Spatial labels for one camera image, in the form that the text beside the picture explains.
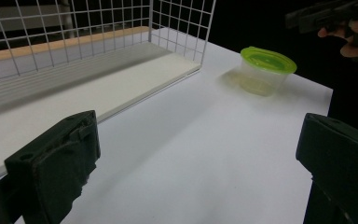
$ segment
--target white wire grid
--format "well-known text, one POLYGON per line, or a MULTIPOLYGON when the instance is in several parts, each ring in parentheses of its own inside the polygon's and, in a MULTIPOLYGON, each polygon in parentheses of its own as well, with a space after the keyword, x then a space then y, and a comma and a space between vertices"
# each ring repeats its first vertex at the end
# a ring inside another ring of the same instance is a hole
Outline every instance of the white wire grid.
POLYGON ((5 4, 10 7, 0 7, 0 80, 144 42, 201 63, 215 0, 6 0, 5 4))

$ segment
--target black object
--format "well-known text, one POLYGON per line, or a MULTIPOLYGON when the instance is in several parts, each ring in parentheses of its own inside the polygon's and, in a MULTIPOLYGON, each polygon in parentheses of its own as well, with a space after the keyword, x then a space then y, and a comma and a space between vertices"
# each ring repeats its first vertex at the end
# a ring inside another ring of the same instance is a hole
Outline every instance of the black object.
POLYGON ((60 223, 100 158, 94 111, 61 120, 5 160, 0 223, 60 223))
POLYGON ((358 130, 307 114, 296 158, 313 175, 305 224, 358 224, 358 130))
MULTIPOLYGON (((285 15, 286 28, 291 29, 298 26, 301 34, 323 27, 327 31, 334 31, 339 26, 343 26, 342 22, 344 22, 345 37, 353 35, 352 45, 358 47, 358 34, 349 27, 351 20, 358 20, 358 0, 335 0, 319 3, 285 15)), ((358 57, 352 58, 352 60, 358 62, 358 57)))

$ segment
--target green plastic container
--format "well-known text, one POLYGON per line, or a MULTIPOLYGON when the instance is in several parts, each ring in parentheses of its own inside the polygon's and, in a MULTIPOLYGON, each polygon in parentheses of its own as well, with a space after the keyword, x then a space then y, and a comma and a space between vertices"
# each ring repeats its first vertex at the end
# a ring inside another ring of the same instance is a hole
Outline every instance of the green plastic container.
POLYGON ((241 57, 241 86, 258 95, 272 95, 297 69, 291 59, 267 49, 249 47, 241 51, 241 57))

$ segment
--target white tabletop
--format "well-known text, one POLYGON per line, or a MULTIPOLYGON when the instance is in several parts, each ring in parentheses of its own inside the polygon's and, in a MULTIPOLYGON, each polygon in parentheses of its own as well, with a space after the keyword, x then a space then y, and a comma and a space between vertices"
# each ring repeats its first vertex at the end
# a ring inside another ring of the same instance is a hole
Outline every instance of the white tabletop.
POLYGON ((332 90, 291 75, 254 95, 232 82, 240 63, 208 44, 196 75, 99 124, 102 156, 62 223, 302 223, 311 175, 296 145, 332 90))

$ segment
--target black padded block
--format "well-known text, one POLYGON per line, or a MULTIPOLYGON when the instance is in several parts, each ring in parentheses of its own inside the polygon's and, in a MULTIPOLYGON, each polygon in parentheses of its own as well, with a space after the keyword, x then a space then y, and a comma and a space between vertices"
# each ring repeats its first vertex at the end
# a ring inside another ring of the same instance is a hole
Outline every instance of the black padded block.
POLYGON ((336 119, 307 114, 296 158, 349 223, 358 224, 358 130, 336 119))
POLYGON ((28 223, 60 223, 100 157, 94 111, 61 120, 5 160, 28 223))

